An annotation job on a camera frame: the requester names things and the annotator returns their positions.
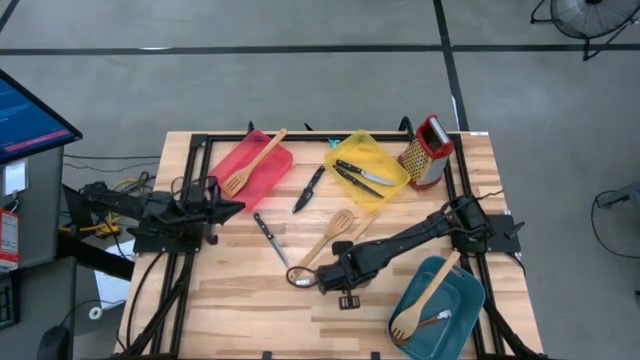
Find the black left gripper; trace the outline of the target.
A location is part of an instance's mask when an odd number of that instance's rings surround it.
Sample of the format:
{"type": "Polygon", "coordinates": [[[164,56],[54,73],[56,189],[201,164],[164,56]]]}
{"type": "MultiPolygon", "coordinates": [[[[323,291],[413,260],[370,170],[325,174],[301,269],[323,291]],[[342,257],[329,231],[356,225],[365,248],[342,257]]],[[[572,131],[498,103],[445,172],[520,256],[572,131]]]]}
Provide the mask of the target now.
{"type": "MultiPolygon", "coordinates": [[[[186,190],[186,207],[189,213],[196,215],[208,215],[211,205],[214,203],[217,190],[217,178],[206,176],[204,179],[196,179],[191,182],[186,190]]],[[[218,203],[219,224],[224,225],[229,219],[245,208],[244,202],[224,200],[218,203]]],[[[205,220],[203,225],[203,237],[208,244],[217,244],[218,235],[215,233],[215,225],[211,220],[205,220]]]]}

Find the wooden slotted angled turner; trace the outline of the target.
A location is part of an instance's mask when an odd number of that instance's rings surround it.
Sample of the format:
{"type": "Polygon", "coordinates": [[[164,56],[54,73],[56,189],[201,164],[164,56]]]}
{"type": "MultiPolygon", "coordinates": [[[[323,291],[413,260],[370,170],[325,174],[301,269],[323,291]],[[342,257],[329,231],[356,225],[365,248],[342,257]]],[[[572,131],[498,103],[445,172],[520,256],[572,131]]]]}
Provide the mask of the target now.
{"type": "Polygon", "coordinates": [[[222,185],[223,192],[233,198],[246,185],[255,167],[283,140],[288,134],[286,128],[281,128],[269,141],[269,143],[255,156],[245,167],[234,172],[222,185]]]}

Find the black-handled steel knife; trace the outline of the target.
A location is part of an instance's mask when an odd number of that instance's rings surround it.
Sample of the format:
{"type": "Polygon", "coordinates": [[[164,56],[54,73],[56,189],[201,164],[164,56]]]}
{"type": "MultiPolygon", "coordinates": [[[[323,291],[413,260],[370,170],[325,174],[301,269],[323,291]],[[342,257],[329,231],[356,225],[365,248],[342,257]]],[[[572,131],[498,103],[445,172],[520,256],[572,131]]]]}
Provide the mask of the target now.
{"type": "Polygon", "coordinates": [[[289,268],[288,258],[284,250],[276,240],[275,235],[271,232],[267,224],[263,221],[261,215],[259,213],[254,213],[253,218],[257,223],[258,227],[260,228],[260,230],[262,231],[262,233],[264,234],[264,236],[267,238],[268,242],[270,243],[274,251],[277,253],[278,257],[280,258],[284,266],[286,268],[289,268]]]}
{"type": "Polygon", "coordinates": [[[341,168],[345,169],[345,170],[358,173],[358,174],[362,175],[364,178],[366,178],[368,180],[371,180],[371,181],[373,181],[375,183],[378,183],[378,184],[381,184],[381,185],[385,185],[385,186],[394,186],[395,185],[395,182],[393,180],[390,180],[390,179],[375,175],[375,174],[373,174],[371,172],[367,172],[367,171],[365,171],[365,170],[363,170],[363,169],[361,169],[361,168],[359,168],[359,167],[357,167],[357,166],[355,166],[355,165],[353,165],[351,163],[345,162],[343,160],[340,160],[340,159],[336,160],[336,165],[338,167],[341,167],[341,168]]]}
{"type": "Polygon", "coordinates": [[[350,182],[352,185],[354,185],[357,188],[360,188],[361,190],[377,197],[377,198],[383,198],[383,195],[378,193],[377,191],[375,191],[374,189],[370,188],[369,186],[365,185],[364,183],[362,183],[360,180],[358,180],[356,177],[350,175],[346,170],[338,167],[337,165],[333,165],[334,170],[344,179],[346,179],[348,182],[350,182]]]}

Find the wooden slotted round spatula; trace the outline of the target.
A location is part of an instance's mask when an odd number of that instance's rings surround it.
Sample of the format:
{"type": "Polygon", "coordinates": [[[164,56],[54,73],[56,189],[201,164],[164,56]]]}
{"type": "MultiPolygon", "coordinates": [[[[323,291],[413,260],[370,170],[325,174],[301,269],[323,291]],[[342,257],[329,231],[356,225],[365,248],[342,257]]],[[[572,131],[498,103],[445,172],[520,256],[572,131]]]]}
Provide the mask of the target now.
{"type": "Polygon", "coordinates": [[[311,248],[297,266],[291,268],[287,279],[295,282],[299,274],[310,264],[323,247],[330,240],[344,233],[351,226],[353,220],[354,214],[351,210],[344,209],[338,211],[329,221],[323,237],[311,248]]]}

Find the wooden salad fork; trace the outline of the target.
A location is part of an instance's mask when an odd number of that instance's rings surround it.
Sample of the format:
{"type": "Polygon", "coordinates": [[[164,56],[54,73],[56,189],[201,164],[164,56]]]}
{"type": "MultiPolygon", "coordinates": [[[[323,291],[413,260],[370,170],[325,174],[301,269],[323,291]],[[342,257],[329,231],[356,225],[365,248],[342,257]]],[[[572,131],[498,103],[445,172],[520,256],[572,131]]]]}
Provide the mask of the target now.
{"type": "Polygon", "coordinates": [[[456,265],[460,256],[459,252],[452,251],[417,300],[394,318],[391,324],[391,339],[394,344],[405,343],[415,333],[424,306],[456,265]]]}

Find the black blade paring knife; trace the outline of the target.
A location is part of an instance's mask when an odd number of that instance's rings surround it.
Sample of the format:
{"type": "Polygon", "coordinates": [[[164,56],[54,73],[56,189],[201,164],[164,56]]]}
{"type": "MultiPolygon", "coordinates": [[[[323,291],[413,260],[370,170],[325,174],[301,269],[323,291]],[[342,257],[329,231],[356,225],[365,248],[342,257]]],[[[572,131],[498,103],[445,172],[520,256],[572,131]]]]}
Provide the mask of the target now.
{"type": "Polygon", "coordinates": [[[300,210],[302,210],[309,202],[309,200],[311,199],[311,197],[313,196],[314,192],[313,192],[313,188],[314,186],[317,184],[317,182],[320,180],[322,174],[325,171],[325,167],[323,165],[321,165],[314,173],[314,175],[312,176],[312,178],[310,179],[309,183],[306,185],[306,187],[303,189],[301,195],[299,196],[298,200],[296,201],[294,208],[292,210],[293,213],[297,213],[300,210]]]}

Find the teal plastic tray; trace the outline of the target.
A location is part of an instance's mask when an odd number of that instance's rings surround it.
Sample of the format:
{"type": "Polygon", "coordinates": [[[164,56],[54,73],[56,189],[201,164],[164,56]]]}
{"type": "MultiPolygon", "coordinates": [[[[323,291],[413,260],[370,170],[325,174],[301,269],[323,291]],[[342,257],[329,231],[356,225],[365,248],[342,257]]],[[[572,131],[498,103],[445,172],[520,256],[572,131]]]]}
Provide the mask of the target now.
{"type": "Polygon", "coordinates": [[[420,320],[450,309],[452,317],[417,329],[408,344],[397,346],[411,360],[458,360],[485,301],[482,284],[454,266],[424,306],[420,320]]]}

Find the yellow plastic bin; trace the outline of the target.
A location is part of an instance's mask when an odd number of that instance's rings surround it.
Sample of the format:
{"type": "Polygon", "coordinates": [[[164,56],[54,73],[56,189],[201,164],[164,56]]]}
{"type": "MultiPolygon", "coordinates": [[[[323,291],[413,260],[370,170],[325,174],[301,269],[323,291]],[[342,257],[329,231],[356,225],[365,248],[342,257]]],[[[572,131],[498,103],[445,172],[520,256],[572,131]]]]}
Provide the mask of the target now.
{"type": "Polygon", "coordinates": [[[365,212],[379,210],[388,200],[395,197],[409,182],[410,175],[381,144],[365,130],[358,130],[324,155],[326,170],[335,178],[340,187],[365,212]],[[351,163],[367,172],[393,180],[394,186],[385,186],[364,178],[362,175],[346,170],[365,185],[383,195],[377,198],[342,178],[333,168],[336,160],[351,163]]]}

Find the white paper sheet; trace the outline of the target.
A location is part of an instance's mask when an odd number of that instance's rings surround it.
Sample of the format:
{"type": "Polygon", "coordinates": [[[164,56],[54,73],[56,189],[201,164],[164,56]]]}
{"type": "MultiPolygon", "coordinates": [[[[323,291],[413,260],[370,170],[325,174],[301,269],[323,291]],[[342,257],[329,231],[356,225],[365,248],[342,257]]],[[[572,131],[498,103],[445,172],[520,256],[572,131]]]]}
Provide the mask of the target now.
{"type": "MultiPolygon", "coordinates": [[[[106,248],[106,251],[116,256],[121,256],[120,252],[127,257],[128,260],[132,260],[134,257],[135,240],[121,243],[119,246],[112,245],[106,248]]],[[[101,300],[100,306],[103,311],[107,311],[119,304],[126,302],[129,293],[130,281],[123,280],[111,275],[107,275],[104,272],[94,271],[99,299],[101,300]]]]}

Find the grey cabinet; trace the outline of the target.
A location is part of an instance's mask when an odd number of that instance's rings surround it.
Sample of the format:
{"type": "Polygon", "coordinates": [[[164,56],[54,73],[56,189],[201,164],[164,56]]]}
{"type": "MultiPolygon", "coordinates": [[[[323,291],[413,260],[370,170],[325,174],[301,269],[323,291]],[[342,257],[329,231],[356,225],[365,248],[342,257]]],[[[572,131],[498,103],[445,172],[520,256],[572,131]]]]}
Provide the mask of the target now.
{"type": "Polygon", "coordinates": [[[28,160],[28,188],[14,195],[2,194],[3,168],[0,165],[0,210],[15,207],[19,216],[18,269],[37,266],[56,257],[62,190],[63,148],[31,155],[28,160]]]}

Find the white paper label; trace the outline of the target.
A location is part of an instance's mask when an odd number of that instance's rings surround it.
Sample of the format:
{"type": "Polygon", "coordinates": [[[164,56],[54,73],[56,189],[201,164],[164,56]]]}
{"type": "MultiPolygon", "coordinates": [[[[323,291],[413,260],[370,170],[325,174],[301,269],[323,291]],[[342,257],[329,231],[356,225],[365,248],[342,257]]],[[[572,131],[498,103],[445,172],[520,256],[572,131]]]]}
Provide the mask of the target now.
{"type": "Polygon", "coordinates": [[[2,194],[10,196],[28,188],[28,160],[20,159],[3,168],[2,194]]]}

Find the black computer mouse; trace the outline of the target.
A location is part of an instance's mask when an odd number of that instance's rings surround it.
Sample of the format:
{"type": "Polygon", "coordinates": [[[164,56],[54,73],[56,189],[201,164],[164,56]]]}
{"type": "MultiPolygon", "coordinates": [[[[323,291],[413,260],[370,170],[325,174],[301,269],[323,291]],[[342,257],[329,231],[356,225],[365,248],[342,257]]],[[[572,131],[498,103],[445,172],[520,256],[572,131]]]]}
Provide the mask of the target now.
{"type": "Polygon", "coordinates": [[[54,326],[42,335],[37,360],[69,360],[70,332],[64,326],[54,326]]]}

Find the red hanging tag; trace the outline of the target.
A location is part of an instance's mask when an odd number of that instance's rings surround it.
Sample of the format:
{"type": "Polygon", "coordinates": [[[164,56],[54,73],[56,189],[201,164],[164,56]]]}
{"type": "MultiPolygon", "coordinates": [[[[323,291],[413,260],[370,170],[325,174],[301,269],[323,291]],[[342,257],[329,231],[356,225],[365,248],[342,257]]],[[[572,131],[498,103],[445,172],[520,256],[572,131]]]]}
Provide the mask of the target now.
{"type": "Polygon", "coordinates": [[[0,273],[18,268],[19,216],[0,210],[0,273]]]}

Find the black floor fan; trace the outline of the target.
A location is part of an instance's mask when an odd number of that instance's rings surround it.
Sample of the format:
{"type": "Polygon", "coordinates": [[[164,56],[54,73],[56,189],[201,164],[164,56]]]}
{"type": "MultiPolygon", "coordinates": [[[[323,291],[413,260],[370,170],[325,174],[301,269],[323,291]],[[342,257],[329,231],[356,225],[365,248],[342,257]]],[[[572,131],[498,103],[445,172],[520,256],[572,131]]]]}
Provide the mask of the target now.
{"type": "Polygon", "coordinates": [[[540,0],[529,22],[550,23],[563,35],[582,40],[582,60],[605,50],[639,21],[640,0],[540,0]]]}

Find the black metal table frame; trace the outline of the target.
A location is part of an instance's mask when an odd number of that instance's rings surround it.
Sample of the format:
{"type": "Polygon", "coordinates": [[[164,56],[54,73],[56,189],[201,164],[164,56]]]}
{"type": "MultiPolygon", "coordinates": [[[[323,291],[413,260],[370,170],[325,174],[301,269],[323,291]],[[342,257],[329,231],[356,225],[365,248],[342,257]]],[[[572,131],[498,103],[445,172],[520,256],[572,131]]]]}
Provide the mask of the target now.
{"type": "MultiPolygon", "coordinates": [[[[324,165],[328,139],[356,131],[289,132],[278,145],[293,154],[289,172],[251,212],[242,210],[215,226],[217,244],[202,241],[196,253],[137,253],[131,295],[120,328],[122,357],[165,360],[397,360],[409,357],[391,339],[394,318],[411,306],[452,251],[455,266],[483,286],[485,301],[458,359],[549,360],[543,353],[522,269],[496,252],[454,248],[450,236],[428,241],[391,260],[366,286],[352,291],[361,306],[340,310],[341,291],[322,294],[316,285],[298,288],[287,279],[292,267],[323,237],[340,210],[354,220],[330,240],[298,279],[315,282],[315,270],[333,263],[332,245],[347,241],[361,221],[375,221],[353,242],[390,238],[424,221],[446,202],[475,196],[502,231],[507,210],[490,138],[455,132],[453,155],[442,180],[418,191],[408,184],[376,212],[363,211],[326,170],[313,196],[292,210],[315,171],[324,165]],[[286,268],[253,218],[259,213],[284,250],[286,268]]],[[[411,131],[370,135],[398,161],[413,139],[411,131]]]]}

